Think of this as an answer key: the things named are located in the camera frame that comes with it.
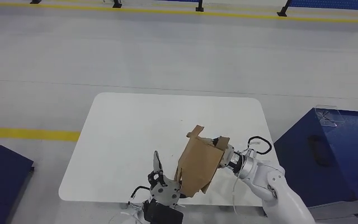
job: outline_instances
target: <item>concrete floor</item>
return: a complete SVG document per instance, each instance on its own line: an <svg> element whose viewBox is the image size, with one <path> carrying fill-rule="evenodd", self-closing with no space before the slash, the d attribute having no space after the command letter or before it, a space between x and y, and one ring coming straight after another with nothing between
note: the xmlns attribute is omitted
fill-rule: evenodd
<svg viewBox="0 0 358 224"><path fill-rule="evenodd" d="M318 104L358 110L356 28L1 7L0 126L81 130L100 92L234 96L261 102L275 141ZM116 204L59 199L74 143L0 139L0 144L37 167L12 223L127 219ZM255 209L239 212L237 221L231 209L190 208L184 223L268 223ZM323 218L319 209L313 213Z"/></svg>

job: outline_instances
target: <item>blue platform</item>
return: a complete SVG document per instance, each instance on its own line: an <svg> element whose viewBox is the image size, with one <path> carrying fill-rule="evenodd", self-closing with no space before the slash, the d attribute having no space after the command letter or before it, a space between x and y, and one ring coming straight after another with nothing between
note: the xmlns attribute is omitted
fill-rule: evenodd
<svg viewBox="0 0 358 224"><path fill-rule="evenodd" d="M0 224L5 224L34 162L0 146Z"/></svg>
<svg viewBox="0 0 358 224"><path fill-rule="evenodd" d="M288 184L308 207L358 199L358 112L340 113L343 123L324 127L312 109L275 142Z"/></svg>
<svg viewBox="0 0 358 224"><path fill-rule="evenodd" d="M292 0L290 7L358 10L358 0Z"/></svg>

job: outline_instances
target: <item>cardboard flap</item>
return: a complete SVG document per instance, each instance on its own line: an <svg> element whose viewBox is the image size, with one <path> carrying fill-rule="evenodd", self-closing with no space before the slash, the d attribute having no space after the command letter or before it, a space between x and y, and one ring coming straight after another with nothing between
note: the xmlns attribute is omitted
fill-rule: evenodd
<svg viewBox="0 0 358 224"><path fill-rule="evenodd" d="M215 147L225 151L227 149L227 147L228 147L229 141L230 141L230 138L220 136L219 140L218 140L218 143L216 144Z"/></svg>
<svg viewBox="0 0 358 224"><path fill-rule="evenodd" d="M197 125L191 132L188 132L186 134L186 137L188 137L188 138L196 137L200 134L200 132L202 132L203 129L204 129L204 127Z"/></svg>

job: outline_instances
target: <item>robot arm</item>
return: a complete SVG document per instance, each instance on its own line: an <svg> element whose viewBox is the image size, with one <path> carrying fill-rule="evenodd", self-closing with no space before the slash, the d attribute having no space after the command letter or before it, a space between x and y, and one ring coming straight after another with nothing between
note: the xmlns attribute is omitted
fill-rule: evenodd
<svg viewBox="0 0 358 224"><path fill-rule="evenodd" d="M265 141L270 148L264 153L250 149L250 141L255 138ZM263 209L272 224L315 224L301 197L288 186L284 168L271 161L256 159L257 153L263 155L271 149L271 144L258 136L249 139L245 154L235 152L234 147L229 145L219 168L231 169L235 176L262 199ZM175 210L179 198L185 197L180 193L180 183L163 175L157 151L154 152L153 165L153 172L148 175L151 198L143 203L142 208L144 218L155 224L181 224L183 214Z"/></svg>
<svg viewBox="0 0 358 224"><path fill-rule="evenodd" d="M232 153L229 145L227 154ZM221 166L233 170L249 186L252 192L262 199L263 210L274 224L315 224L306 205L287 184L283 167L271 161L261 161L250 156L234 152L232 157L225 157Z"/></svg>

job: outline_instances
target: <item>yellow floor line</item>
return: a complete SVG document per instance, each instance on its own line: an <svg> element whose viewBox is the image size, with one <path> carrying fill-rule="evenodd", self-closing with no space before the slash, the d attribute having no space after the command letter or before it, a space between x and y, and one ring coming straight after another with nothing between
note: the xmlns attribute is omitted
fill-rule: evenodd
<svg viewBox="0 0 358 224"><path fill-rule="evenodd" d="M22 138L76 142L79 138L79 135L80 132L70 132L66 130L0 128L0 138Z"/></svg>
<svg viewBox="0 0 358 224"><path fill-rule="evenodd" d="M0 6L14 7L32 7L32 8L54 8L59 10L91 10L91 11L121 11L136 13L162 13L162 14L182 14L182 15L198 15L198 16L218 16L218 17L236 17L236 18L256 18L262 20L294 20L306 22L353 22L358 23L358 19L347 18L307 18L307 17L280 17L274 15L247 15L223 12L194 12L194 11L176 11L176 10L150 10L144 8L108 8L93 6L62 6L52 4L25 4L25 3L0 3Z"/></svg>
<svg viewBox="0 0 358 224"><path fill-rule="evenodd" d="M44 0L44 2L72 2L72 3L86 3L86 4L103 4L101 0Z"/></svg>

